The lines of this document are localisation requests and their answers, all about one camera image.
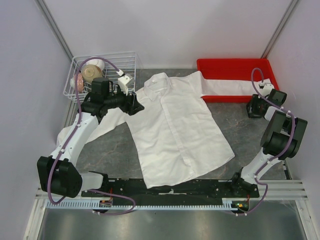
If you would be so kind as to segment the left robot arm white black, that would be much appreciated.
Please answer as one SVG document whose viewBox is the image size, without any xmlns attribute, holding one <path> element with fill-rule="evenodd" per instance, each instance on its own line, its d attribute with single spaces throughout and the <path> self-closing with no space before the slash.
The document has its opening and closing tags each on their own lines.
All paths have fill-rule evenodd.
<svg viewBox="0 0 320 240">
<path fill-rule="evenodd" d="M 91 91 L 80 104 L 75 122 L 64 140 L 48 156 L 37 161 L 41 189 L 47 192 L 49 200 L 56 194 L 63 198 L 75 198 L 82 191 L 92 191 L 99 197 L 110 191 L 108 176 L 99 172 L 79 173 L 76 169 L 79 155 L 93 131 L 107 116 L 110 109 L 119 108 L 130 116 L 144 110 L 135 92 L 129 92 L 134 79 L 123 74 L 117 84 L 103 77 L 95 78 Z"/>
</svg>

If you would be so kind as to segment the white button shirt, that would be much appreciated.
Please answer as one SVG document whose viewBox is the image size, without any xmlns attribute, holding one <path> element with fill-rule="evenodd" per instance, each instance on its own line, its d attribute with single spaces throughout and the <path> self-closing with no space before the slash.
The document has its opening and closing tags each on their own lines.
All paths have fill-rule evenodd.
<svg viewBox="0 0 320 240">
<path fill-rule="evenodd" d="M 235 154 L 212 117 L 204 96 L 253 95 L 249 80 L 153 75 L 136 92 L 144 110 L 128 115 L 110 109 L 89 142 L 126 123 L 134 140 L 147 188 L 174 186 L 220 168 Z"/>
</svg>

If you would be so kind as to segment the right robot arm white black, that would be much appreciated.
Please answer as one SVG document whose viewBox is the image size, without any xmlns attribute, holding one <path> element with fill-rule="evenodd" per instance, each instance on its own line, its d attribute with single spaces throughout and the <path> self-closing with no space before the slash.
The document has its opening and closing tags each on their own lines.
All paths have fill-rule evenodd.
<svg viewBox="0 0 320 240">
<path fill-rule="evenodd" d="M 284 110 L 286 98 L 285 92 L 272 89 L 264 97 L 253 94 L 246 105 L 249 118 L 264 118 L 269 123 L 262 135 L 258 154 L 232 176 L 229 191 L 233 196 L 256 191 L 258 181 L 268 170 L 287 158 L 293 158 L 299 151 L 308 121 Z"/>
</svg>

